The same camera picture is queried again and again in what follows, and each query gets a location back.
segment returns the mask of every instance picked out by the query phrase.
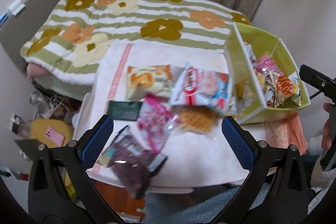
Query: floral comforter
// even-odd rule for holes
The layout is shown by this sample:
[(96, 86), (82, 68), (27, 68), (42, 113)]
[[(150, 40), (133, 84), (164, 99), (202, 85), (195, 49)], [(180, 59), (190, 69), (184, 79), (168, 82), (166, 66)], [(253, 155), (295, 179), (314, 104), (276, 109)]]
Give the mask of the floral comforter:
[(93, 85), (116, 39), (220, 53), (234, 21), (251, 24), (241, 13), (206, 0), (60, 0), (20, 54), (64, 82)]

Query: power outlet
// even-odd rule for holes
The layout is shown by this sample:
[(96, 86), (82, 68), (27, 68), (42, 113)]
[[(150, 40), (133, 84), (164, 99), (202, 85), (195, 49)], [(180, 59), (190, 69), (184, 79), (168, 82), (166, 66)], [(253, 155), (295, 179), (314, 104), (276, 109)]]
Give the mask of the power outlet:
[(12, 119), (11, 119), (11, 132), (18, 134), (19, 132), (19, 127), (21, 124), (23, 124), (23, 120), (21, 119), (20, 116), (13, 114)]

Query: bolt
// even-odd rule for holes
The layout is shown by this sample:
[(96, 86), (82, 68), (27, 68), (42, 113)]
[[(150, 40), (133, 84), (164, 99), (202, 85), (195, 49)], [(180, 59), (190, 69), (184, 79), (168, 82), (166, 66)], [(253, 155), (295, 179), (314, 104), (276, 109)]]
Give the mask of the bolt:
[(290, 149), (291, 149), (292, 151), (296, 151), (296, 150), (297, 150), (297, 147), (296, 147), (296, 145), (291, 144), (291, 145), (290, 145)]
[(76, 144), (77, 144), (76, 140), (71, 140), (71, 141), (68, 142), (68, 146), (70, 146), (70, 147), (74, 147)]
[(43, 150), (44, 148), (45, 148), (45, 144), (42, 143), (42, 144), (39, 145), (38, 150)]
[(267, 143), (265, 141), (258, 142), (259, 146), (262, 148), (265, 148), (267, 146)]

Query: storage box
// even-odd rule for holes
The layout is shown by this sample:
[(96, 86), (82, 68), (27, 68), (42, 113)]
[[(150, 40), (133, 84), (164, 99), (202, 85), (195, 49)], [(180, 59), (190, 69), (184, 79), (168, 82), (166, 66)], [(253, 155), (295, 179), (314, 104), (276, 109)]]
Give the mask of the storage box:
[[(295, 113), (296, 110), (310, 105), (309, 95), (304, 82), (299, 78), (301, 106), (287, 100), (283, 106), (267, 107), (263, 91), (247, 56), (244, 41), (251, 45), (257, 58), (268, 54), (276, 66), (286, 75), (299, 70), (280, 38), (264, 30), (241, 23), (235, 23), (224, 44), (225, 56), (233, 79), (233, 93), (236, 100), (237, 122), (240, 124), (259, 123), (281, 120)], [(244, 96), (236, 95), (243, 90)]]

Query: cardboard box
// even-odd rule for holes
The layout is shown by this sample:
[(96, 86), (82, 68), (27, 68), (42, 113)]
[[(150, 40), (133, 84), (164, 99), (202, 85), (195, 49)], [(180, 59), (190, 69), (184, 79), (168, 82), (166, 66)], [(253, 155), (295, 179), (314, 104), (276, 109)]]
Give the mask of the cardboard box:
[[(233, 94), (237, 108), (237, 122), (240, 124), (281, 120), (293, 115), (296, 110), (310, 105), (306, 86), (299, 78), (301, 106), (292, 100), (277, 108), (267, 107), (263, 91), (245, 51), (244, 41), (252, 46), (257, 58), (268, 54), (276, 66), (286, 75), (297, 72), (293, 57), (280, 38), (256, 27), (235, 23), (224, 44), (225, 56), (233, 80)], [(237, 97), (243, 90), (244, 95)]]

